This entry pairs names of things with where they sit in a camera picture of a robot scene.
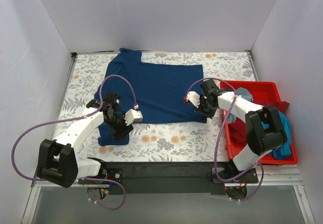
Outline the navy blue t shirt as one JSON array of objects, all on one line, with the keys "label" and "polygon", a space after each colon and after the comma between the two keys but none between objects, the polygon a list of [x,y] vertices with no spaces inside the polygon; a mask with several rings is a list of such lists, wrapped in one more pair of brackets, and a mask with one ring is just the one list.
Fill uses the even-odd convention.
[{"label": "navy blue t shirt", "polygon": [[112,75],[99,87],[94,99],[108,92],[121,97],[122,109],[128,111],[137,102],[143,123],[206,123],[206,117],[184,103],[187,90],[200,92],[194,85],[203,78],[202,65],[160,65],[142,62],[140,51],[120,48],[108,64],[105,75]]}]

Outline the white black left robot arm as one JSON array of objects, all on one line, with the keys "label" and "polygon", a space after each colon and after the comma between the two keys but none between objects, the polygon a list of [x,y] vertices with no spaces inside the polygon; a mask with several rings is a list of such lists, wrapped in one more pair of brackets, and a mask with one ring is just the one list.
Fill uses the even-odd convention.
[{"label": "white black left robot arm", "polygon": [[138,106],[119,114],[120,99],[113,92],[108,92],[103,101],[92,99],[81,119],[52,140],[43,140],[39,147],[37,177],[64,188],[86,177],[91,177],[95,183],[103,183],[107,179],[107,171],[101,166],[103,161],[97,158],[77,160],[76,151],[102,124],[109,126],[114,140],[123,141],[133,130],[133,123],[142,121]]}]

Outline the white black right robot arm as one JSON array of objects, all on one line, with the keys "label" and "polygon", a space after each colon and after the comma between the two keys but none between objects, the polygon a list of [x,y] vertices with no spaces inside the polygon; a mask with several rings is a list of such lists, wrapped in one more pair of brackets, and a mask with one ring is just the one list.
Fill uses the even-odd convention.
[{"label": "white black right robot arm", "polygon": [[280,112],[275,106],[263,106],[244,99],[237,90],[226,82],[226,88],[219,88],[215,78],[198,80],[202,94],[187,90],[185,101],[194,105],[194,110],[212,118],[217,109],[235,115],[246,126],[246,146],[219,172],[216,178],[223,182],[240,182],[247,172],[258,165],[265,155],[288,142]]}]

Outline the grey t shirt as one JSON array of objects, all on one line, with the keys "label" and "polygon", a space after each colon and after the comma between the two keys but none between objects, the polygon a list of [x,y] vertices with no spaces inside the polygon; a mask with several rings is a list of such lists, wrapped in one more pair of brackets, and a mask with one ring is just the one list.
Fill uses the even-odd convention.
[{"label": "grey t shirt", "polygon": [[[236,92],[238,93],[238,95],[240,95],[243,99],[252,102],[253,101],[253,95],[245,88],[238,88],[236,89]],[[228,116],[228,124],[234,123],[236,121],[237,117],[230,113]]]}]

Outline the red t shirt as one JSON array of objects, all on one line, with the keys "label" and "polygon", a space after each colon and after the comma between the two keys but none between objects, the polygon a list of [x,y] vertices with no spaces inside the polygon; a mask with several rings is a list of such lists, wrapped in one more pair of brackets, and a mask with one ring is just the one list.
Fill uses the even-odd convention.
[{"label": "red t shirt", "polygon": [[[288,152],[288,153],[280,153],[280,155],[290,155],[290,146],[291,146],[291,123],[287,119],[287,117],[284,115],[285,111],[287,110],[289,103],[286,101],[264,101],[264,100],[253,100],[252,103],[263,105],[263,106],[270,106],[273,105],[275,106],[278,111],[280,112],[280,117],[285,129],[285,132],[287,134],[288,141],[286,145],[288,147],[285,147],[283,145],[282,147],[279,148],[278,152]],[[240,119],[235,120],[232,123],[228,124],[229,126],[229,132],[230,132],[230,138],[231,140],[236,144],[240,144],[245,146],[247,144],[247,135],[246,135],[246,125],[243,121]]]}]

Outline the floral patterned table mat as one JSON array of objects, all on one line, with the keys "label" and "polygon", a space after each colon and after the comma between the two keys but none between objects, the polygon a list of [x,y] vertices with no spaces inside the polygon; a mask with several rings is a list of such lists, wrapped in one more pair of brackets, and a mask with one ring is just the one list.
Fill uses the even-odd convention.
[{"label": "floral patterned table mat", "polygon": [[[56,126],[56,135],[70,125],[70,118],[83,112],[114,58],[113,53],[76,57],[60,113],[65,122]],[[226,81],[257,79],[248,52],[145,52],[141,59],[162,65],[202,65],[205,77]],[[78,148],[77,157],[105,161],[227,161],[225,135],[219,132],[222,121],[222,111],[218,110],[205,124],[136,124],[125,146],[100,146],[95,130]]]}]

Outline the red plastic bin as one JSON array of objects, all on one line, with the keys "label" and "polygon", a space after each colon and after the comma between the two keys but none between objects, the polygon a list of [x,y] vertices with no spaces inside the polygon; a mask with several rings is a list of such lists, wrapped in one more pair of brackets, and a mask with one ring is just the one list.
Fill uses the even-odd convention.
[{"label": "red plastic bin", "polygon": [[[252,95],[253,100],[264,100],[264,101],[281,101],[277,87],[273,82],[252,82],[252,81],[229,81],[235,89],[240,87],[247,89]],[[229,159],[235,157],[245,146],[236,145],[230,138],[229,126],[228,123],[225,125],[225,133],[226,133],[226,149],[228,151]],[[291,138],[291,146],[290,146],[290,155],[280,155],[280,153],[288,153],[281,152],[279,149],[272,151],[271,153],[264,156],[259,162],[265,164],[297,164],[298,158],[296,154],[296,150]]]}]

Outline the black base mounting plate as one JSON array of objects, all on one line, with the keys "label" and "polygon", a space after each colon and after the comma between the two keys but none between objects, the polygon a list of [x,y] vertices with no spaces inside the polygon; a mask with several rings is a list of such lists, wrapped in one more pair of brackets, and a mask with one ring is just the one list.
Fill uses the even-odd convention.
[{"label": "black base mounting plate", "polygon": [[210,193],[224,195],[225,183],[232,177],[255,184],[255,170],[242,173],[233,162],[219,162],[215,174],[213,162],[103,162],[98,176],[81,180],[81,184],[104,185],[104,179],[122,184],[128,194]]}]

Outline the aluminium frame rail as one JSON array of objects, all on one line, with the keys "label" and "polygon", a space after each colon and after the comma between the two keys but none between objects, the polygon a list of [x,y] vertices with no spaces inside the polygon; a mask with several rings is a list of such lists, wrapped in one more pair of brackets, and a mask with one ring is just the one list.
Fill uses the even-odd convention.
[{"label": "aluminium frame rail", "polygon": [[40,181],[38,182],[32,181],[31,191],[28,197],[28,201],[24,210],[21,223],[32,223],[42,187],[59,187],[59,186],[47,181],[45,181],[44,183],[41,183]]}]

